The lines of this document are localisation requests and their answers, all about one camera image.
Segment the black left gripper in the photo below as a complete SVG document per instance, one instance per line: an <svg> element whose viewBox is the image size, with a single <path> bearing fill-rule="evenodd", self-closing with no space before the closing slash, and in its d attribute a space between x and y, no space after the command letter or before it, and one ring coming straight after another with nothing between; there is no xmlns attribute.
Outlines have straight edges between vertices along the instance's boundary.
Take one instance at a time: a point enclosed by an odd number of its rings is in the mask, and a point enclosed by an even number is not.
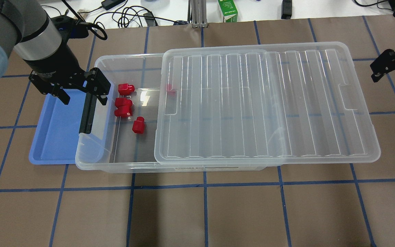
<svg viewBox="0 0 395 247"><path fill-rule="evenodd" d="M97 97L101 105L108 102L111 83L94 67L83 70L68 45L62 44L55 53L41 60L28 61L32 68L29 80L41 94L51 94L64 104L70 103L65 89L77 89Z"/></svg>

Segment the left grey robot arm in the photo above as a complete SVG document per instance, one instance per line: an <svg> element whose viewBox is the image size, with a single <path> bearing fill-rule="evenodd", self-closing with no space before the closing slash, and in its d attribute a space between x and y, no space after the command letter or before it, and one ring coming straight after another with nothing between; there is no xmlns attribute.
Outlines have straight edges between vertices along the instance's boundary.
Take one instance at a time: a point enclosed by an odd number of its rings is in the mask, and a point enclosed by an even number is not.
<svg viewBox="0 0 395 247"><path fill-rule="evenodd" d="M111 84L98 68L84 71L67 44L95 29L81 18L51 18L36 0L0 0L0 78L15 52L31 67L29 79L41 94L67 105L65 89L77 89L105 105Z"/></svg>

